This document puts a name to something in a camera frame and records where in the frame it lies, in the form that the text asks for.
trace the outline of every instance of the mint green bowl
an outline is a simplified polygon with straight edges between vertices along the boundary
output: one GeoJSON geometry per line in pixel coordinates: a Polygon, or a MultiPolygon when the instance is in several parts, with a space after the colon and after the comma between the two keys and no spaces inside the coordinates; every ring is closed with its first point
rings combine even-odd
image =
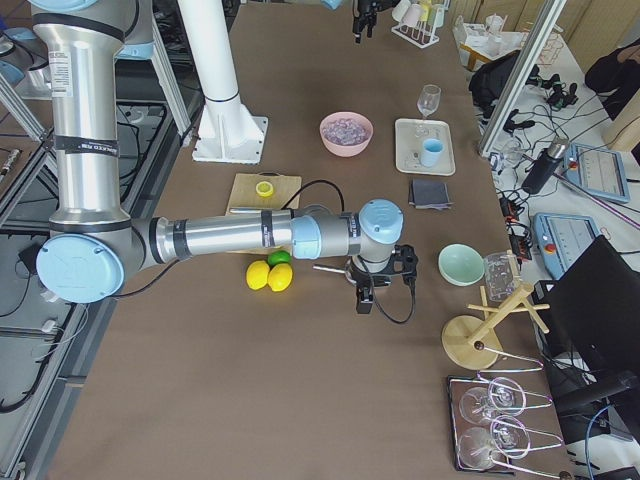
{"type": "Polygon", "coordinates": [[[473,248],[454,243],[438,255],[438,268],[444,279],[459,287],[473,285],[484,276],[484,261],[473,248]]]}

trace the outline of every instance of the black thermos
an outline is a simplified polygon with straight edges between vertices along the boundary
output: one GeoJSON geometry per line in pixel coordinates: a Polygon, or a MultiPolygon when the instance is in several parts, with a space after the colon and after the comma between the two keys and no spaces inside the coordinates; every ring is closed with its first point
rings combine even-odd
{"type": "Polygon", "coordinates": [[[558,164],[564,160],[564,155],[568,148],[568,139],[556,137],[551,142],[551,145],[538,155],[538,159],[533,163],[533,168],[529,175],[522,182],[522,189],[530,195],[535,195],[542,190],[542,187],[551,178],[558,164]]]}

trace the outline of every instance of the label on robot arm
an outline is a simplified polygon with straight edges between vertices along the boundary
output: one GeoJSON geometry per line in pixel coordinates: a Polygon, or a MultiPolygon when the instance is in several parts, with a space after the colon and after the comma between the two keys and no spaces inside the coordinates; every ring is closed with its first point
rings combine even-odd
{"type": "Polygon", "coordinates": [[[51,96],[73,97],[71,55],[69,52],[49,52],[49,67],[51,68],[51,96]]]}

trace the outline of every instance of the yellow bottle cap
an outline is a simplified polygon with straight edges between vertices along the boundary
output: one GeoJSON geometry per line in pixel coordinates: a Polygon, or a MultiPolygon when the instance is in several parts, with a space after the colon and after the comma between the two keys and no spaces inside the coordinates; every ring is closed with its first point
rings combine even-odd
{"type": "Polygon", "coordinates": [[[258,182],[258,184],[256,185],[256,193],[260,197],[270,197],[271,195],[273,195],[274,191],[275,190],[273,189],[273,184],[271,182],[262,181],[258,182]]]}

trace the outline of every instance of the pink bowl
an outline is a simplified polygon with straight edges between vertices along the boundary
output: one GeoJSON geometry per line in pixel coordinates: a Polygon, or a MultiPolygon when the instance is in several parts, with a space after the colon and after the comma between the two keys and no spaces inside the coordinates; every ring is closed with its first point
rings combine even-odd
{"type": "Polygon", "coordinates": [[[320,138],[322,138],[322,143],[324,143],[324,146],[327,147],[327,150],[329,150],[334,155],[338,155],[339,157],[353,157],[354,155],[359,154],[361,151],[367,148],[367,145],[369,145],[369,142],[371,141],[371,137],[373,137],[373,124],[367,117],[364,117],[359,113],[336,112],[326,116],[324,119],[322,119],[322,122],[320,122],[320,138]],[[324,137],[324,135],[322,134],[322,130],[324,130],[327,124],[340,119],[355,120],[364,127],[369,136],[364,142],[358,143],[357,145],[338,145],[336,143],[330,142],[324,137]]]}

